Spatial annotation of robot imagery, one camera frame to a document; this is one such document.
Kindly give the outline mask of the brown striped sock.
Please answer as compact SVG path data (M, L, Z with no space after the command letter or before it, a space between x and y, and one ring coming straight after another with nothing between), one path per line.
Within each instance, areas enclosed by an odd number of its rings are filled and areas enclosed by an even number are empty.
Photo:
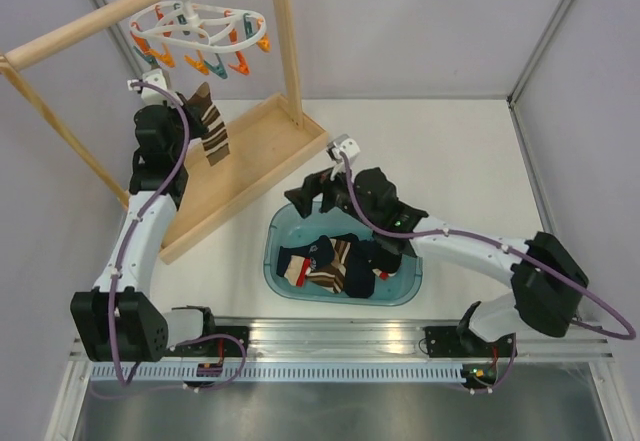
M353 258L352 251L358 238L354 234L345 234L334 238L319 238L321 253L311 262L307 270L306 281L309 281L331 294L344 293L355 298L356 282L353 279L355 270L348 264Z
M210 166L230 154L229 135L218 107L214 104L208 82L203 82L186 100L186 107L195 121L192 137L199 138Z

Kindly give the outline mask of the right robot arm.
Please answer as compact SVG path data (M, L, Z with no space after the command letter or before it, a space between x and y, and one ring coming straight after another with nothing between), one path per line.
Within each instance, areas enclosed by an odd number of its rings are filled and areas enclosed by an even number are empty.
M518 333L550 338L566 335L588 278L562 243L539 232L529 240L482 235L449 225L402 202L396 186L379 168L359 172L354 181L329 170L307 176L285 191L298 214L339 209L368 226L377 244L393 254L433 255L479 272L508 287L492 301L476 301L455 328L462 351L481 354L493 342Z

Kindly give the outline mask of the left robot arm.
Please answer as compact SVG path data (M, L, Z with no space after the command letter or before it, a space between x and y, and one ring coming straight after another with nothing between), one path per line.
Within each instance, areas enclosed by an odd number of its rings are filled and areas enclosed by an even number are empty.
M181 155L189 141L204 137L219 116L213 105L166 104L134 116L138 147L132 159L129 208L108 265L91 290L77 292L70 311L89 359L156 362L184 342L198 356L219 342L214 317L203 306L161 313L148 299L156 257L180 207L188 172Z

